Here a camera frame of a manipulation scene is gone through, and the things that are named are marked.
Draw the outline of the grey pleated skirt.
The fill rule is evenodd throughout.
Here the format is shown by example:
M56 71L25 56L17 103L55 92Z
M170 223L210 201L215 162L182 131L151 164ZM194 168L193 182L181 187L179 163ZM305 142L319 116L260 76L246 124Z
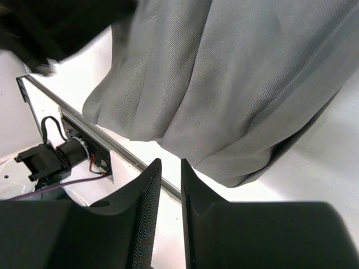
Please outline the grey pleated skirt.
M358 69L357 1L138 1L83 116L235 187Z

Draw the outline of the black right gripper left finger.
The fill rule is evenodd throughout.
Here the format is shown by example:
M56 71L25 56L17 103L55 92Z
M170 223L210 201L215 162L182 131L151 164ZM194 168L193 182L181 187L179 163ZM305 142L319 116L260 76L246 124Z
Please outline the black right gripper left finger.
M150 268L162 163L82 207L70 200L2 201L2 268Z

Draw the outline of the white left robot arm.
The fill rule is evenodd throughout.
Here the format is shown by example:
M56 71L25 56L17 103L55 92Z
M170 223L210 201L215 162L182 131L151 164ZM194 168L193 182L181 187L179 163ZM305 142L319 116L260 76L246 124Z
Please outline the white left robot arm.
M15 161L42 142L22 76L51 75L53 62L76 54L135 7L134 1L1 2L1 199L35 189L30 170Z

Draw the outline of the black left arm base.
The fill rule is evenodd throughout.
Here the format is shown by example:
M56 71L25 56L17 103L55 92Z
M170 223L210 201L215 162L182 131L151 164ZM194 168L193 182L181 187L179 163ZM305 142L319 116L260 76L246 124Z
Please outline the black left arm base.
M63 143L53 146L48 138L46 121L52 120ZM15 162L24 163L30 170L29 180L35 183L35 190L49 188L70 177L72 169L83 161L89 161L89 172L97 177L112 176L110 155L89 136L77 132L66 137L60 123L53 116L46 116L40 122L42 143L19 153Z

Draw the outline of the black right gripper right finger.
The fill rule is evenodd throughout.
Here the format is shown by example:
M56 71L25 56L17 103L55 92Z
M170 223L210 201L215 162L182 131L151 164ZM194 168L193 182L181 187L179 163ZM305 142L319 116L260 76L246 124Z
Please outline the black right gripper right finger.
M181 161L187 268L357 268L358 251L325 202L229 202Z

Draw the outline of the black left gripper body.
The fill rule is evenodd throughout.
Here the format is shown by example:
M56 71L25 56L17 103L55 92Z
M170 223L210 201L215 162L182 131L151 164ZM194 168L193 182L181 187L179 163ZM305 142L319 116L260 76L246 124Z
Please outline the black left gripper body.
M1 1L1 49L47 76L50 60L77 53L136 6L136 1Z

